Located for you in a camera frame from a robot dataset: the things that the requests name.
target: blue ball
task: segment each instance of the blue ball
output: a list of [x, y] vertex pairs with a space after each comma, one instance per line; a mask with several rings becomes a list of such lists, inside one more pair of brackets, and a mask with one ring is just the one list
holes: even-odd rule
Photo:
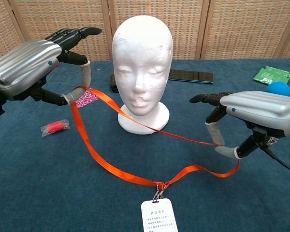
[[265, 90], [268, 93], [275, 93], [285, 96], [290, 96], [290, 87], [283, 82], [271, 83]]

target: black device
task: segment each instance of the black device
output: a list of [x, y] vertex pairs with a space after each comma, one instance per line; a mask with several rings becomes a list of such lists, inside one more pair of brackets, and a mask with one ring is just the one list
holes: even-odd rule
[[169, 80], [213, 84], [214, 74], [211, 72], [208, 73], [171, 69]]
[[117, 89], [114, 73], [112, 73], [112, 75], [110, 76], [110, 85], [111, 85], [112, 92], [118, 93], [118, 89]]

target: orange lanyard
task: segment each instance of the orange lanyard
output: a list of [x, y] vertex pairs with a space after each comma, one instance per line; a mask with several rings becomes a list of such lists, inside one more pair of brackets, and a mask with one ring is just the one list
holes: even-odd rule
[[[86, 87], [82, 87], [82, 88], [85, 88], [88, 91], [90, 91], [91, 93], [95, 94], [99, 99], [104, 101], [106, 104], [108, 104], [112, 109], [114, 109], [119, 114], [123, 115], [126, 118], [131, 119], [132, 121], [134, 121], [136, 123], [139, 123], [138, 121], [134, 120], [133, 118], [131, 118], [130, 116], [125, 114], [123, 111], [121, 111], [121, 109], [117, 106], [117, 104], [109, 96], [107, 96], [106, 94], [104, 94], [101, 91], [96, 90], [96, 89], [86, 88]], [[160, 190], [165, 190], [165, 189], [167, 189], [169, 187], [170, 184], [178, 181], [179, 179], [181, 179], [182, 177], [184, 177], [185, 175], [187, 175], [188, 173], [191, 173], [191, 172], [207, 171], [210, 174], [215, 175], [217, 177], [226, 178], [226, 177], [229, 177], [229, 176], [233, 175], [239, 168], [239, 164], [240, 164], [239, 160], [237, 162], [237, 165], [232, 170], [230, 170], [227, 173], [223, 173], [223, 174], [219, 174], [219, 173], [215, 173], [215, 172], [209, 171], [206, 168], [198, 166], [198, 165], [192, 165], [192, 166], [184, 168], [172, 180], [170, 180], [170, 181], [168, 181], [166, 183], [163, 183], [163, 182], [160, 182], [160, 181], [151, 181], [151, 180], [147, 180], [145, 178], [142, 178], [142, 177], [139, 177], [139, 176], [136, 176], [136, 175], [132, 175], [130, 173], [124, 172], [124, 171], [112, 166], [111, 164], [106, 162], [95, 151], [95, 149], [90, 144], [89, 137], [87, 135], [87, 132], [86, 132], [86, 129], [85, 129], [81, 114], [80, 114], [80, 112], [79, 112], [79, 110], [78, 110], [78, 108], [76, 106], [76, 103], [75, 102], [72, 103], [71, 107], [72, 107], [72, 114], [73, 114], [77, 129], [78, 129], [80, 135], [82, 136], [82, 138], [83, 138], [83, 140], [84, 140], [84, 142], [85, 142], [85, 144], [86, 144], [91, 156], [93, 157], [93, 159], [99, 165], [101, 165], [103, 168], [105, 168], [107, 171], [109, 171], [113, 175], [115, 175], [115, 176], [117, 176], [117, 177], [119, 177], [119, 178], [121, 178], [121, 179], [123, 179], [125, 181], [131, 182], [131, 183], [134, 183], [134, 184], [139, 184], [139, 185], [145, 185], [145, 186], [150, 186], [150, 187], [158, 187]], [[148, 127], [146, 125], [143, 125], [143, 126], [149, 128], [149, 129], [152, 129], [152, 130], [154, 130], [154, 131], [156, 131], [158, 133], [161, 133], [161, 134], [164, 134], [164, 135], [168, 135], [168, 136], [173, 137], [173, 138], [183, 139], [183, 140], [186, 140], [186, 141], [189, 141], [189, 142], [193, 142], [193, 143], [217, 146], [216, 144], [212, 144], [212, 143], [207, 143], [207, 142], [201, 142], [201, 141], [196, 141], [196, 140], [192, 140], [192, 139], [187, 139], [185, 137], [178, 136], [178, 135], [175, 135], [175, 134], [171, 134], [171, 133], [168, 133], [168, 132], [165, 132], [165, 131], [157, 130], [157, 129]]]

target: foam mannequin head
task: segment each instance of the foam mannequin head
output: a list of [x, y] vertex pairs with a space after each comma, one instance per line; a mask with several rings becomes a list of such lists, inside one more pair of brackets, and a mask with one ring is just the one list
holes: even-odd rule
[[[121, 109], [145, 125], [162, 129], [169, 111], [160, 100], [173, 57], [168, 27], [155, 17], [135, 16], [118, 27], [112, 45], [115, 81], [124, 102]], [[121, 115], [118, 121], [131, 133], [154, 132]]]

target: robotic hand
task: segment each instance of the robotic hand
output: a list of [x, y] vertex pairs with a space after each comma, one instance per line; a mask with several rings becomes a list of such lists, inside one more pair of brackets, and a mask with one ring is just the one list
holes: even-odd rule
[[56, 105], [67, 105], [80, 98], [85, 90], [77, 88], [67, 95], [59, 95], [42, 88], [46, 76], [61, 62], [79, 65], [82, 85], [90, 85], [90, 61], [83, 55], [69, 51], [89, 35], [98, 35], [99, 28], [61, 29], [45, 39], [24, 42], [0, 58], [0, 115], [9, 101], [22, 101], [31, 96]]
[[[218, 153], [229, 158], [241, 159], [259, 147], [280, 162], [268, 147], [275, 144], [279, 138], [290, 137], [290, 97], [261, 91], [245, 91], [199, 94], [189, 101], [216, 106], [206, 118], [206, 126], [213, 141], [219, 145], [215, 149]], [[224, 146], [217, 122], [226, 114], [243, 120], [253, 131], [253, 134], [237, 147]]]

